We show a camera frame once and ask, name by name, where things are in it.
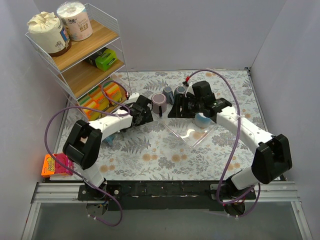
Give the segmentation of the mauve pink mug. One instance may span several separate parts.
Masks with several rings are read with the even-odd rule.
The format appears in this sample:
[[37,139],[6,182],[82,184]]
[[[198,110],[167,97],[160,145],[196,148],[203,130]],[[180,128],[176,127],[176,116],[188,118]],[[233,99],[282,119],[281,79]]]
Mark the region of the mauve pink mug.
[[167,98],[163,93],[155,93],[151,97],[153,113],[162,117],[167,110]]

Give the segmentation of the blue white mug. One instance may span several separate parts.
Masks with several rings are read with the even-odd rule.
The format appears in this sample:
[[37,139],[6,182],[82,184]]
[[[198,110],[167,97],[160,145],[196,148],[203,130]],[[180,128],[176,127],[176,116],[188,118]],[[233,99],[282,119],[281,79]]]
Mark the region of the blue white mug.
[[203,113],[197,113],[194,117],[194,124],[202,129],[205,129],[211,125],[212,120],[205,117]]

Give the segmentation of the blue butterfly mug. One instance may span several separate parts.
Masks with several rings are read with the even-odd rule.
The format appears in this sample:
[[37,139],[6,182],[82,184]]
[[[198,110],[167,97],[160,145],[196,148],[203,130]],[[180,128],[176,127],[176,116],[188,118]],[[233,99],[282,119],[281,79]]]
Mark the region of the blue butterfly mug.
[[105,139],[103,139],[102,142],[107,144],[108,146],[112,147],[115,136],[116,136],[115,134],[111,134],[111,135],[107,136]]

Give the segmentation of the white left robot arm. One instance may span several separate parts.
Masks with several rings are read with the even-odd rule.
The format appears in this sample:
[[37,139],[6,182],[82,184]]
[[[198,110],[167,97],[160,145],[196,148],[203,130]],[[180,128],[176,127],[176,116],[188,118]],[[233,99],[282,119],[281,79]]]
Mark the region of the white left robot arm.
[[134,93],[114,113],[88,122],[78,120],[73,125],[62,152],[80,168],[80,175],[95,200],[103,199],[107,193],[105,178],[96,163],[102,141],[119,131],[152,122],[151,105],[149,98]]

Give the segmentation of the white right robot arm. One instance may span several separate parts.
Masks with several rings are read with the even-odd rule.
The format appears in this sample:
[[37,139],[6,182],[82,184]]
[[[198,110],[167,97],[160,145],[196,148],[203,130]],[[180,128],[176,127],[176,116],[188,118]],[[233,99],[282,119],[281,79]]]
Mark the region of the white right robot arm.
[[242,118],[228,100],[215,97],[205,80],[194,83],[185,93],[176,94],[168,117],[191,119],[198,113],[235,134],[254,154],[250,167],[228,177],[216,191],[220,196],[237,199],[249,187],[269,184],[292,168],[288,138],[269,133]]

